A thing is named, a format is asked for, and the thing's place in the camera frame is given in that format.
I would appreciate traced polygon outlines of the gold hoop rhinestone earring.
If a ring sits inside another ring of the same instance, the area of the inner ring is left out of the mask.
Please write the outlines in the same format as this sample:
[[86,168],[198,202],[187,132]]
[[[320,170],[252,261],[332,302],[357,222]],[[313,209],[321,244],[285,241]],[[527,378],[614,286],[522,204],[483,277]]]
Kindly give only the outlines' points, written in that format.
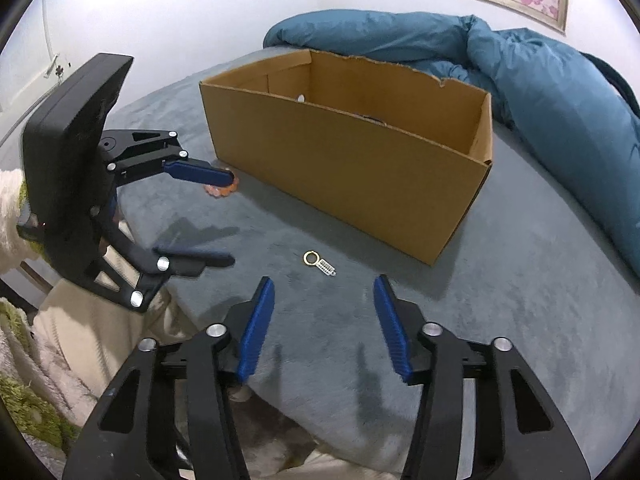
[[303,254],[303,263],[306,266],[312,266],[313,268],[317,268],[326,276],[335,276],[336,271],[334,266],[331,263],[328,263],[326,259],[323,259],[318,252],[314,250],[308,250]]

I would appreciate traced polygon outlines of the purple smart watch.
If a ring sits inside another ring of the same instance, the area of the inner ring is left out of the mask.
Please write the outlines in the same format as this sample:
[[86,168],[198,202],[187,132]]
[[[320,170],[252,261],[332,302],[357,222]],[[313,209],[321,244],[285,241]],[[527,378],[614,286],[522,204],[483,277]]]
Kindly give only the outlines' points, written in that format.
[[362,115],[361,117],[364,118],[364,119],[370,120],[371,122],[376,122],[377,124],[381,124],[383,126],[386,126],[386,122],[384,122],[384,120],[382,120],[382,119],[378,119],[378,118],[375,118],[375,117],[372,117],[372,116],[368,116],[368,115]]

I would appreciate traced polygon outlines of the white shoe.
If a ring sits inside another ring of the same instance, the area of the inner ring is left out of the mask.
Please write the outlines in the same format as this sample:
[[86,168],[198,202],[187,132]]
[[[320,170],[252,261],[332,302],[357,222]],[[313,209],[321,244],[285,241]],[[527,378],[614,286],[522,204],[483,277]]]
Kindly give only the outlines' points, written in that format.
[[247,385],[233,386],[227,389],[228,398],[234,403],[244,403],[253,395],[252,389]]

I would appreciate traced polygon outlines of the grey bed sheet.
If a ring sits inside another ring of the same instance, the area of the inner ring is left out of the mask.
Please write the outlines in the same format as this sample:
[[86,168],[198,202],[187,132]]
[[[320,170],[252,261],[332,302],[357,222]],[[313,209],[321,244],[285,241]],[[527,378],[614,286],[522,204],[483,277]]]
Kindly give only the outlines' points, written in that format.
[[[247,176],[220,200],[152,177],[121,188],[119,205],[141,245],[234,255],[230,269],[169,282],[196,325],[218,320],[262,276],[273,280],[276,310],[250,386],[348,460],[401,469],[420,398],[392,369],[373,307],[380,274],[459,337],[509,338],[592,472],[638,422],[638,280],[505,128],[480,196],[432,266]],[[306,266],[308,250],[336,275]]]

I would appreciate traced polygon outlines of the brown cardboard box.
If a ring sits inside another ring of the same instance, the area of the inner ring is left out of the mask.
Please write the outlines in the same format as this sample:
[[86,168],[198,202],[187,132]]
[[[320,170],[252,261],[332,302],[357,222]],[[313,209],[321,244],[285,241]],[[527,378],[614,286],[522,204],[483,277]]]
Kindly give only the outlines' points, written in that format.
[[492,165],[490,94],[406,66],[292,50],[200,91],[222,162],[424,263]]

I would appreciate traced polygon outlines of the blue duvet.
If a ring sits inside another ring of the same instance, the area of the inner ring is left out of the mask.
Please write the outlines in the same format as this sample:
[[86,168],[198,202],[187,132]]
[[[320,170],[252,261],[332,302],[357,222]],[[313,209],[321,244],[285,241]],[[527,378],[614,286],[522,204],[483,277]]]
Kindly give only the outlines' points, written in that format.
[[489,92],[495,118],[639,265],[639,107],[582,52],[474,15],[363,10],[295,15],[262,44],[365,56]]

